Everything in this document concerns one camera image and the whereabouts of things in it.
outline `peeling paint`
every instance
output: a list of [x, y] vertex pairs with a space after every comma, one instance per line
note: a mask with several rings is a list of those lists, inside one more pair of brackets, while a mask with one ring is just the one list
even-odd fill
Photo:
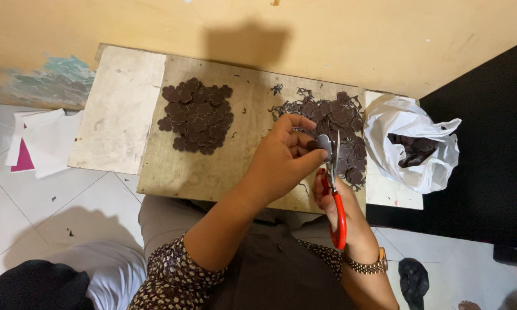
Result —
[[72, 105], [75, 109], [83, 108], [96, 76], [89, 66], [77, 59], [52, 57], [42, 69], [22, 73], [14, 68], [0, 68], [0, 72], [11, 77], [9, 82], [0, 85], [1, 98], [15, 103], [49, 102]]

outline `wristwatch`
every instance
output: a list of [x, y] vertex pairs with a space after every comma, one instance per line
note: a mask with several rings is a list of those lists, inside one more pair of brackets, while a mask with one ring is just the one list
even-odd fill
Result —
[[383, 273], [388, 270], [387, 256], [385, 255], [385, 248], [379, 248], [379, 259], [373, 264], [360, 264], [353, 261], [346, 253], [343, 252], [343, 262], [345, 262], [353, 271], [364, 275], [372, 275]]

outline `pile of brown cutouts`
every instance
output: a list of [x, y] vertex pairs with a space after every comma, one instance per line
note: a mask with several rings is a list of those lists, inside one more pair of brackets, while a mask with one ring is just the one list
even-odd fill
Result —
[[358, 96], [350, 97], [346, 92], [337, 93], [336, 100], [314, 100], [312, 91], [298, 88], [297, 94], [303, 100], [285, 102], [282, 106], [274, 106], [268, 111], [274, 116], [274, 121], [285, 113], [300, 114], [317, 124], [316, 129], [306, 133], [316, 139], [325, 134], [332, 141], [337, 140], [340, 133], [339, 161], [337, 174], [346, 178], [353, 190], [358, 191], [365, 185], [366, 151], [365, 141], [356, 136], [363, 129], [363, 112]]
[[425, 159], [436, 151], [438, 141], [429, 138], [413, 138], [389, 133], [388, 139], [392, 144], [401, 144], [406, 151], [406, 158], [399, 161], [398, 165], [402, 168], [409, 166], [419, 166]]
[[159, 130], [180, 134], [172, 144], [175, 150], [214, 153], [224, 144], [234, 121], [230, 103], [226, 101], [232, 92], [227, 85], [206, 87], [196, 78], [176, 87], [164, 87], [162, 96], [169, 104], [165, 107], [166, 116], [157, 122]]

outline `pink paper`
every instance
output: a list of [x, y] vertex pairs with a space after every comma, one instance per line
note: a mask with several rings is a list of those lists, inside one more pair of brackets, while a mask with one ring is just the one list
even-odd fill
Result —
[[21, 172], [27, 170], [34, 170], [34, 165], [32, 164], [31, 155], [28, 153], [27, 145], [25, 145], [25, 141], [23, 141], [23, 138], [21, 138], [18, 164], [17, 166], [11, 166], [11, 172]]

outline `patterned blouse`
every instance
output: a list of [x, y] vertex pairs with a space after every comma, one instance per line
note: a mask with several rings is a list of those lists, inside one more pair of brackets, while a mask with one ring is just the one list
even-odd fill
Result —
[[[335, 249], [299, 240], [326, 263], [340, 281], [341, 254]], [[186, 252], [183, 236], [155, 250], [148, 259], [148, 278], [134, 295], [128, 310], [202, 309], [224, 272], [206, 271]]]

